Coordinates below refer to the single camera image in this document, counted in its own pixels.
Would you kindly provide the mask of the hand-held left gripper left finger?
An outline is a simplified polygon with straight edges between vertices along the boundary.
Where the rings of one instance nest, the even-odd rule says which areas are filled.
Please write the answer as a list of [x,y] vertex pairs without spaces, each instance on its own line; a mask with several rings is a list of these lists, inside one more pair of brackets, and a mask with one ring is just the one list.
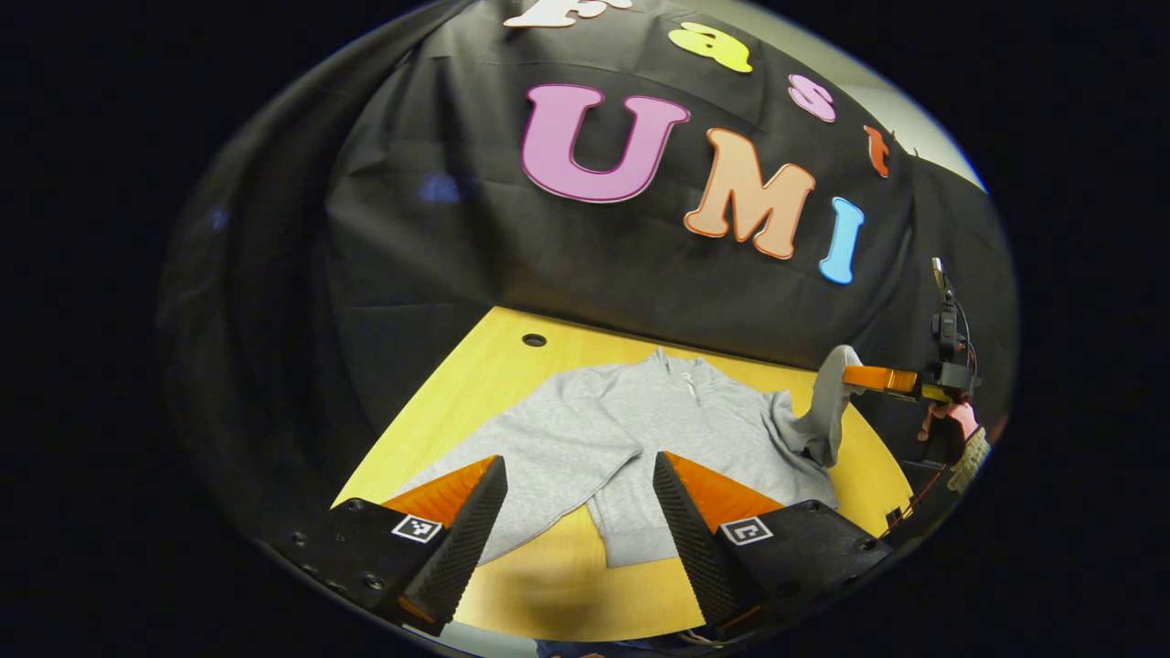
[[314,525],[280,534],[271,549],[377,618],[440,635],[507,494],[505,458],[489,455],[384,503],[350,496]]

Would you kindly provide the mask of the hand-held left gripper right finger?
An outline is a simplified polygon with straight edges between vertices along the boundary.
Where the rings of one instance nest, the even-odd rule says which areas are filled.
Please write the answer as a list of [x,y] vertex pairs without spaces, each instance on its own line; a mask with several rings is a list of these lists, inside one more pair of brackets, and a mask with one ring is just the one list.
[[653,487],[714,640],[794,626],[893,554],[828,503],[777,503],[672,452],[655,457]]

